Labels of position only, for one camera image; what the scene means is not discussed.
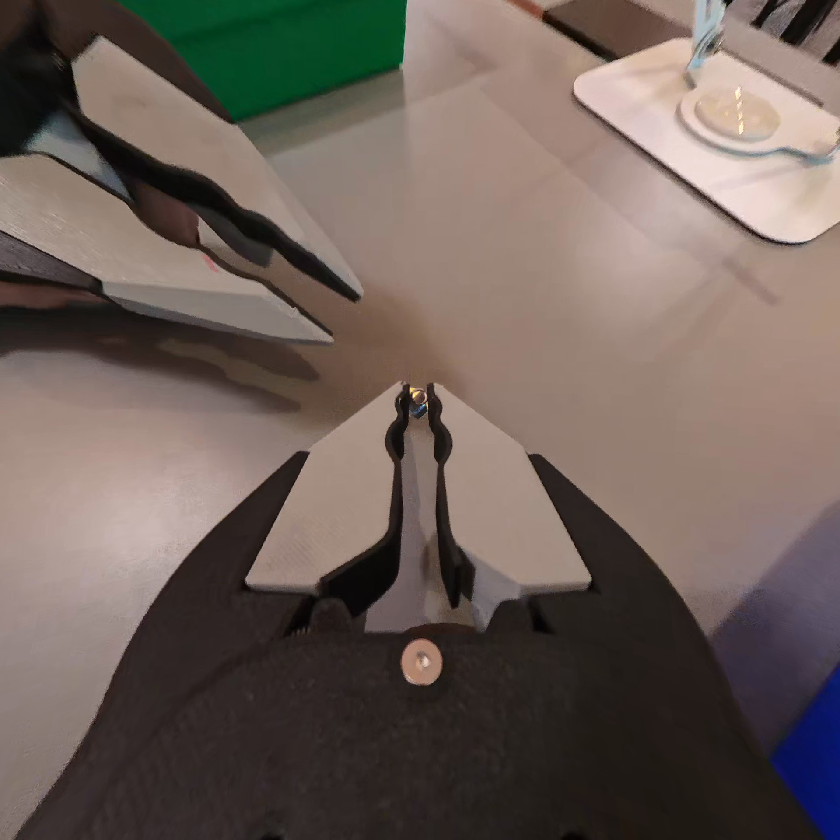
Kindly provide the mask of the person's left hand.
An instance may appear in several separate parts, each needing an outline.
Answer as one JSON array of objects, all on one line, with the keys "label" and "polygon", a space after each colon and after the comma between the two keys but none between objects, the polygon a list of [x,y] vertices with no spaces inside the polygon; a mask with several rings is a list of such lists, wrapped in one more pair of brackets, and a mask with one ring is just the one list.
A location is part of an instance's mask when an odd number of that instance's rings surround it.
[{"label": "person's left hand", "polygon": [[177,245],[201,248],[199,216],[188,205],[135,178],[128,190],[132,211],[147,228]]}]

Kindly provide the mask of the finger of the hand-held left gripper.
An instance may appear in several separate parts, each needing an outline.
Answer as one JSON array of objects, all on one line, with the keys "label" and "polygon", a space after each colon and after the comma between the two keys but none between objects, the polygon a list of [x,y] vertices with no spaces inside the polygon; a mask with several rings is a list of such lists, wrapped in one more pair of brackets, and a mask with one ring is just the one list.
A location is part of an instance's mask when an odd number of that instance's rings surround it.
[{"label": "finger of the hand-held left gripper", "polygon": [[108,152],[198,217],[201,248],[223,267],[279,287],[287,265],[342,297],[363,289],[266,158],[226,122],[99,36],[71,64],[79,113]]},{"label": "finger of the hand-held left gripper", "polygon": [[85,291],[124,310],[263,340],[332,344],[278,291],[144,226],[127,204],[41,155],[2,159],[2,278]]}]

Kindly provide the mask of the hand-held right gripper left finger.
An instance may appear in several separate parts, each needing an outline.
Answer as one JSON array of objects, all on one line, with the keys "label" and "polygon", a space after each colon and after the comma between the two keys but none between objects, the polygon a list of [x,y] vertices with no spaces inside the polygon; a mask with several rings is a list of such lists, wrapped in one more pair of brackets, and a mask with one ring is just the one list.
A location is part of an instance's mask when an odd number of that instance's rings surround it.
[{"label": "hand-held right gripper left finger", "polygon": [[255,592],[341,600],[361,615],[394,584],[408,386],[398,382],[304,453],[245,578]]}]

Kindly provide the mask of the black rectangular pad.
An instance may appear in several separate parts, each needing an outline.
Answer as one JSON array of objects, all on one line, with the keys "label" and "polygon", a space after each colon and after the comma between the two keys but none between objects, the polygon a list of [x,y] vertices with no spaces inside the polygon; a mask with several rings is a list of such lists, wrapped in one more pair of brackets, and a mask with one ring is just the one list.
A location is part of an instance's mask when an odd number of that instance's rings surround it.
[{"label": "black rectangular pad", "polygon": [[542,21],[606,61],[671,39],[690,38],[690,28],[631,1],[558,3],[542,12]]}]

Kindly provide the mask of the white folding stand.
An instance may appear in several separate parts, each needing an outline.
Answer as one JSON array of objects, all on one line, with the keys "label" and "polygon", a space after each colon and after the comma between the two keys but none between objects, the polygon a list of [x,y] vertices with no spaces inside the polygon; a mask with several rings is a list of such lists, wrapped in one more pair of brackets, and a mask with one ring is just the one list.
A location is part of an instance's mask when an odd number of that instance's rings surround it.
[{"label": "white folding stand", "polygon": [[838,104],[771,65],[782,44],[725,45],[725,2],[694,2],[689,37],[586,71],[576,100],[756,235],[803,245],[838,225]]}]

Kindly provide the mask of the blue plastic bin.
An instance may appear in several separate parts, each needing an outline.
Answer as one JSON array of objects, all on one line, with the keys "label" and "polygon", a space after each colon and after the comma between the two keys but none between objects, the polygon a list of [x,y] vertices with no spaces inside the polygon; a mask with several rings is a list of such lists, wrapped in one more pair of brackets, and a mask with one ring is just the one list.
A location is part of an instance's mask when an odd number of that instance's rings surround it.
[{"label": "blue plastic bin", "polygon": [[835,668],[772,764],[826,839],[839,838],[839,668]]}]

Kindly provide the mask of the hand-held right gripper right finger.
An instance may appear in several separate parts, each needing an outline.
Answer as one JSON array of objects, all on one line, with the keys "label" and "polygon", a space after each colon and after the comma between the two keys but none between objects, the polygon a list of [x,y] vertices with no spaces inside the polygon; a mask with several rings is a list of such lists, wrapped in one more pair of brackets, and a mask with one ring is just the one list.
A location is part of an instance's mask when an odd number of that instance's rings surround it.
[{"label": "hand-held right gripper right finger", "polygon": [[427,416],[450,606],[498,608],[588,589],[592,576],[526,449],[440,384],[427,386]]}]

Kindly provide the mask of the green plastic bin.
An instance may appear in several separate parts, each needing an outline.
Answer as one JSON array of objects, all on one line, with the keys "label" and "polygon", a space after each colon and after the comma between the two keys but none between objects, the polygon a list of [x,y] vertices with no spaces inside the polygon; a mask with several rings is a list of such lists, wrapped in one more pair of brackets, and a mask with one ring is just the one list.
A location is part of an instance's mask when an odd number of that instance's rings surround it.
[{"label": "green plastic bin", "polygon": [[397,69],[406,1],[128,1],[236,120]]}]

